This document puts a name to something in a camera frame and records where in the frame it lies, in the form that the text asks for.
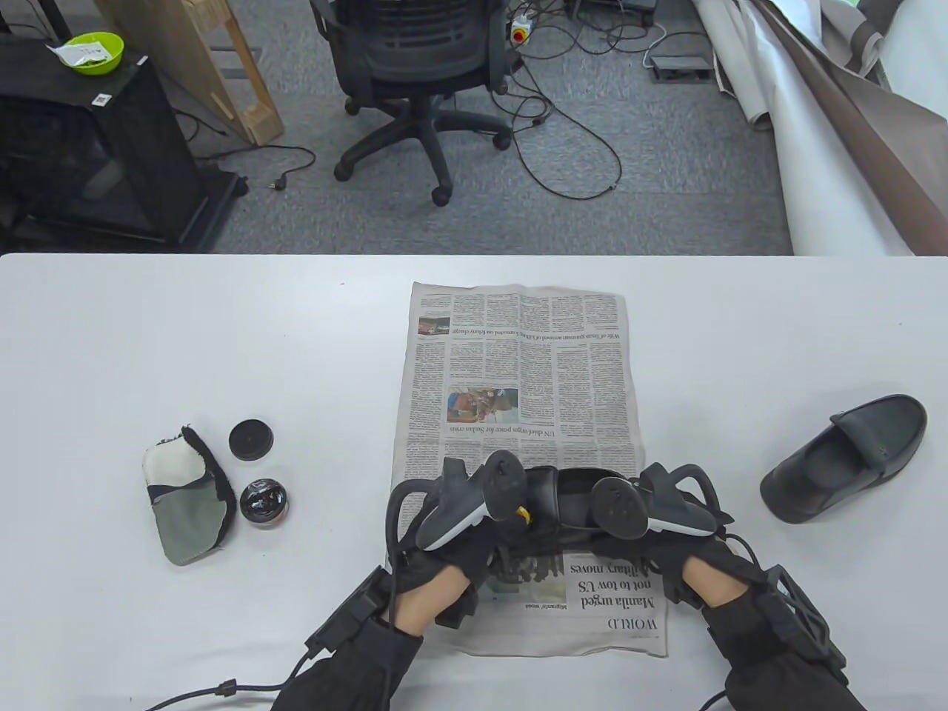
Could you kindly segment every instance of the newspaper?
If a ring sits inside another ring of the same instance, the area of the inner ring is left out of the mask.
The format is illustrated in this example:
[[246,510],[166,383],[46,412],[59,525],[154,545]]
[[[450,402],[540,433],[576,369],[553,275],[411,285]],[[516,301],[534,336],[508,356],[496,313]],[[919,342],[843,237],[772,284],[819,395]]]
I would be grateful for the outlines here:
[[[508,449],[524,466],[643,462],[621,297],[560,288],[415,284],[392,487],[473,472]],[[405,502],[402,529],[421,505]],[[665,656],[661,579],[588,554],[518,561],[479,590],[460,630],[428,638],[469,654],[553,656],[623,648]]]

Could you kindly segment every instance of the chair base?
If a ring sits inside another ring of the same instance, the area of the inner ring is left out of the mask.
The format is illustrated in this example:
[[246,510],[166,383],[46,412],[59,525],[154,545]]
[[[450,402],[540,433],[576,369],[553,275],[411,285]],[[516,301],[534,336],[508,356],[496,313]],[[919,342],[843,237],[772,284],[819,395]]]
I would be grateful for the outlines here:
[[[380,100],[374,108],[382,111],[394,120],[380,129],[362,138],[344,154],[333,170],[336,180],[345,181],[352,177],[356,163],[373,153],[378,153],[406,138],[421,141],[431,161],[431,168],[438,178],[438,187],[431,191],[431,200],[439,208],[447,205],[454,187],[451,173],[447,169],[445,153],[441,149],[438,134],[442,131],[475,131],[492,134],[494,147],[499,151],[510,148],[513,129],[502,118],[474,114],[469,111],[446,110],[441,108],[443,97],[424,97],[409,100]],[[355,116],[361,106],[354,99],[346,100],[346,113]]]

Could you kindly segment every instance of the black glove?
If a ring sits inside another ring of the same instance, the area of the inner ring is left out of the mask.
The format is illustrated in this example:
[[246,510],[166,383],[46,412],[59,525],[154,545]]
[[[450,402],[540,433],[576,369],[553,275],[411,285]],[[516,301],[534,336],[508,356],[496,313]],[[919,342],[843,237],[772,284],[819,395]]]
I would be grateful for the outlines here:
[[694,556],[712,568],[728,570],[731,558],[743,560],[735,556],[720,538],[668,531],[649,531],[637,540],[620,540],[612,536],[600,538],[592,543],[592,552],[597,556],[627,560],[643,571],[660,573],[665,584],[665,597],[676,605],[684,600],[695,608],[701,607],[702,601],[682,580],[685,562]]
[[498,548],[515,542],[527,531],[527,522],[520,516],[500,522],[484,518],[441,548],[422,551],[414,544],[414,534],[433,508],[434,502],[426,500],[399,544],[402,561],[398,572],[400,593],[421,587],[448,565],[460,568],[471,581],[471,587],[477,590],[487,579],[487,566]]

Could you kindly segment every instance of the cord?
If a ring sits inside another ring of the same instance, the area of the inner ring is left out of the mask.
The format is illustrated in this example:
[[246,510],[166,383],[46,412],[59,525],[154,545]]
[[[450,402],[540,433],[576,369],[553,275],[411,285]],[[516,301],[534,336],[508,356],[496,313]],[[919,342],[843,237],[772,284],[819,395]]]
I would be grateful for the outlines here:
[[[520,51],[520,56],[525,59],[544,61],[544,60],[556,59],[557,57],[562,57],[565,54],[569,54],[574,49],[579,49],[584,54],[588,54],[592,57],[602,57],[613,51],[618,51],[622,54],[638,54],[640,52],[647,51],[646,48],[629,51],[627,49],[622,49],[619,47],[620,42],[628,42],[632,40],[644,40],[648,36],[648,30],[643,27],[639,27],[638,25],[634,25],[633,23],[628,23],[628,22],[617,23],[616,25],[613,25],[612,27],[598,27],[591,21],[584,19],[582,17],[579,17],[577,19],[580,23],[580,27],[579,27],[579,31],[576,34],[573,34],[567,28],[562,27],[560,25],[537,25],[536,27],[534,27],[534,30],[531,33],[531,35],[535,35],[541,29],[555,29],[556,31],[561,32],[562,34],[565,34],[567,37],[573,40],[573,43],[570,44],[565,49],[561,49],[555,54],[550,54],[544,57],[526,54],[525,52]],[[582,42],[580,42],[579,38],[582,36],[583,29],[585,29],[586,27],[605,34],[608,46],[605,49],[599,50],[599,49],[590,49],[589,47],[583,45]],[[640,29],[642,30],[642,34],[636,35],[634,37],[626,37],[623,34],[626,27],[635,27],[636,29]],[[613,33],[616,30],[619,30],[619,34],[617,36],[613,36]]]
[[189,691],[187,694],[179,694],[178,696],[172,696],[170,699],[166,699],[161,703],[157,703],[147,711],[159,711],[162,708],[167,708],[173,703],[187,701],[188,699],[197,699],[202,696],[233,696],[238,691],[256,691],[257,693],[275,693],[278,691],[283,691],[287,684],[296,679],[297,674],[300,673],[302,666],[306,664],[306,661],[310,659],[309,650],[302,655],[300,660],[297,662],[296,666],[293,667],[293,671],[290,672],[290,675],[286,678],[286,681],[282,684],[237,684],[236,679],[228,679],[225,682],[221,682],[216,686],[209,686],[206,689],[197,689],[196,691]]
[[44,20],[40,16],[40,11],[38,11],[36,9],[36,6],[33,5],[33,0],[25,0],[25,2],[27,3],[27,5],[29,5],[29,8],[33,10],[33,14],[36,15],[36,19],[40,21],[40,26],[45,30],[44,35],[46,36],[46,38],[50,42],[53,42],[53,30],[49,27],[49,25],[46,24],[46,20]]
[[48,35],[48,33],[46,32],[46,30],[40,29],[39,27],[36,27],[35,25],[31,25],[30,23],[26,23],[26,22],[8,22],[8,23],[7,23],[7,27],[28,27],[29,29],[34,29],[34,30],[36,30],[37,32],[39,32],[40,34],[42,34],[44,37],[46,37],[46,38],[49,40],[49,42],[52,42],[52,41],[53,41],[53,38]]
[[221,160],[223,158],[230,157],[231,155],[263,151],[268,148],[279,148],[283,151],[303,151],[305,154],[309,155],[309,160],[307,162],[297,166],[296,168],[290,168],[289,170],[283,171],[280,173],[280,177],[270,183],[268,187],[277,192],[286,190],[286,177],[288,175],[291,173],[297,173],[299,171],[305,171],[307,168],[311,168],[313,164],[316,163],[316,154],[310,151],[308,148],[304,148],[303,146],[283,146],[278,143],[269,143],[265,146],[245,146],[244,148],[234,148],[230,151],[222,151],[221,153],[199,155],[195,158],[195,160]]
[[205,120],[203,120],[202,118],[200,118],[200,117],[198,117],[198,116],[195,116],[194,114],[189,114],[187,111],[182,111],[181,109],[173,109],[173,110],[174,110],[174,114],[175,114],[176,116],[185,116],[185,117],[188,117],[189,119],[191,119],[192,121],[194,121],[194,132],[193,132],[190,136],[188,136],[188,138],[187,138],[187,141],[188,141],[189,143],[191,143],[195,138],[197,138],[197,135],[198,135],[199,133],[201,133],[201,126],[204,126],[204,127],[207,128],[209,131],[212,131],[213,133],[217,134],[218,136],[223,136],[223,137],[227,137],[227,136],[228,136],[228,132],[227,132],[227,131],[223,131],[223,130],[221,130],[221,129],[219,129],[219,128],[214,128],[214,127],[211,126],[209,123],[207,123]]
[[[455,96],[454,105],[457,106],[457,97]],[[389,564],[392,566],[392,588],[389,590],[389,632],[394,633],[395,615],[398,613],[398,535],[395,534],[394,540],[389,540],[389,531],[386,530],[385,547],[388,549]],[[392,670],[385,669],[385,682],[382,684],[382,702],[379,704],[379,711],[388,711],[389,696],[392,695]]]
[[[540,87],[539,87],[539,83],[537,82],[537,78],[534,76],[533,72],[530,70],[529,65],[527,65],[527,63],[526,63],[525,61],[523,62],[523,70],[524,70],[524,71],[527,73],[527,75],[530,77],[530,81],[533,82],[533,87],[524,86],[522,83],[520,83],[520,82],[517,80],[517,78],[516,78],[515,76],[511,76],[510,79],[511,79],[511,81],[513,81],[513,83],[514,83],[516,86],[518,86],[519,88],[523,89],[524,91],[532,92],[532,93],[533,93],[533,96],[529,96],[529,95],[528,95],[528,96],[524,96],[524,95],[522,95],[522,94],[515,94],[515,93],[508,92],[508,93],[507,93],[507,96],[513,97],[514,99],[520,99],[520,104],[519,104],[519,105],[517,106],[517,108],[516,108],[515,110],[513,110],[513,111],[511,111],[510,109],[506,108],[505,106],[502,106],[502,105],[497,101],[497,98],[494,96],[494,94],[491,94],[491,97],[490,97],[491,100],[494,102],[494,105],[495,105],[495,106],[497,106],[499,109],[501,109],[501,111],[503,111],[505,114],[507,114],[508,116],[510,116],[510,117],[512,118],[511,123],[512,123],[512,125],[513,125],[513,142],[514,142],[514,147],[517,149],[517,157],[520,159],[520,164],[523,166],[523,169],[527,172],[528,175],[530,175],[531,178],[533,178],[534,182],[536,182],[537,185],[539,185],[541,188],[543,188],[544,190],[546,190],[547,192],[549,192],[549,193],[551,193],[551,194],[553,194],[553,195],[556,195],[557,197],[562,197],[562,198],[565,198],[565,199],[567,199],[567,200],[575,200],[575,201],[577,201],[577,202],[586,202],[586,201],[588,201],[588,200],[594,200],[594,199],[597,198],[597,197],[602,197],[603,195],[607,194],[608,192],[614,191],[614,190],[616,189],[616,187],[619,185],[619,181],[622,180],[622,158],[619,157],[619,154],[616,153],[615,149],[612,148],[612,146],[609,144],[609,142],[608,142],[607,140],[605,140],[603,137],[601,137],[599,134],[597,134],[593,129],[589,128],[589,127],[586,126],[585,124],[581,123],[580,121],[576,120],[575,118],[573,118],[572,116],[570,116],[569,114],[567,114],[565,111],[563,111],[561,108],[559,108],[559,107],[556,105],[556,103],[555,103],[552,99],[550,99],[550,97],[548,97],[545,93],[543,93],[543,90],[540,89]],[[532,113],[532,114],[525,114],[525,113],[523,113],[523,107],[524,107],[529,101],[538,101],[538,102],[539,102],[541,108],[539,109],[538,112]],[[589,195],[570,195],[570,194],[568,194],[568,193],[566,193],[566,192],[561,192],[561,191],[558,191],[558,190],[556,190],[556,189],[554,189],[554,188],[551,188],[549,185],[547,185],[546,183],[544,183],[539,177],[537,177],[537,175],[533,172],[533,170],[531,170],[530,166],[527,165],[526,159],[523,157],[523,151],[522,151],[522,149],[520,148],[520,141],[519,141],[519,139],[518,139],[518,134],[522,133],[523,131],[529,131],[529,130],[531,130],[531,129],[538,128],[538,127],[541,126],[543,123],[545,123],[546,120],[547,120],[553,113],[560,114],[562,117],[564,117],[564,118],[565,118],[566,120],[568,120],[570,123],[572,123],[572,124],[575,125],[575,126],[578,126],[578,127],[579,127],[580,129],[582,129],[584,132],[586,132],[587,134],[589,134],[590,136],[592,136],[593,138],[595,138],[599,143],[601,143],[602,145],[604,145],[604,146],[607,148],[607,150],[612,154],[612,157],[615,159],[615,164],[616,164],[616,169],[617,169],[617,170],[616,170],[615,179],[614,179],[607,187],[605,187],[605,188],[603,188],[602,190],[597,191],[597,192],[595,192],[595,193],[593,193],[593,194],[589,194]],[[529,120],[530,120],[530,125],[527,125],[527,126],[520,126],[520,128],[518,128],[517,125],[516,125],[518,119],[529,119]]]
[[748,545],[747,541],[738,536],[738,534],[724,534],[724,540],[735,540],[740,545],[744,547],[744,550],[747,551],[747,554],[751,557],[751,562],[753,562],[758,568],[760,567],[760,561],[757,560],[757,556],[754,554],[754,549]]
[[724,691],[718,692],[717,694],[712,696],[710,699],[708,699],[706,702],[704,702],[704,706],[698,709],[698,711],[708,711],[709,708],[711,708],[714,704],[716,704],[721,699],[723,699],[726,695],[727,695],[727,692],[724,692]]
[[662,31],[663,31],[665,34],[663,34],[661,37],[659,37],[657,40],[655,40],[655,42],[653,42],[651,45],[649,45],[649,46],[648,46],[648,49],[646,49],[646,51],[645,51],[645,54],[642,55],[642,67],[643,67],[644,69],[654,69],[654,68],[655,68],[655,62],[652,62],[652,63],[650,64],[650,63],[648,62],[648,56],[651,54],[651,50],[652,50],[652,49],[654,49],[655,47],[657,47],[658,45],[660,45],[660,44],[661,44],[662,42],[664,42],[665,40],[670,39],[671,37],[680,37],[681,35],[685,35],[685,34],[698,35],[699,37],[707,37],[707,36],[708,36],[708,35],[707,35],[707,32],[698,31],[698,30],[694,30],[694,29],[682,30],[682,31],[680,31],[680,32],[669,32],[667,29],[665,29],[664,27],[660,26],[658,23],[655,24],[655,27],[661,27],[661,28],[662,28]]

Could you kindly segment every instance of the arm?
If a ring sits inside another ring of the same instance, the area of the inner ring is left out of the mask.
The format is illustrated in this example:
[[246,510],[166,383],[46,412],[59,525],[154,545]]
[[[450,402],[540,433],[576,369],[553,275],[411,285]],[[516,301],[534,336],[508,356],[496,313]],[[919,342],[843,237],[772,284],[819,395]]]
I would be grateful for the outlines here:
[[[277,697],[272,711],[378,711],[382,705],[385,670],[372,655],[379,647],[396,650],[407,663],[421,646],[421,635],[470,584],[460,568],[446,566],[430,582],[398,595],[395,629],[389,612],[370,620],[362,633],[302,672]],[[389,693],[400,679],[392,680]]]
[[762,661],[732,663],[724,687],[736,711],[866,711],[825,667],[781,650],[747,585],[696,557],[685,562],[682,578],[706,603],[704,619],[712,632],[768,649]]

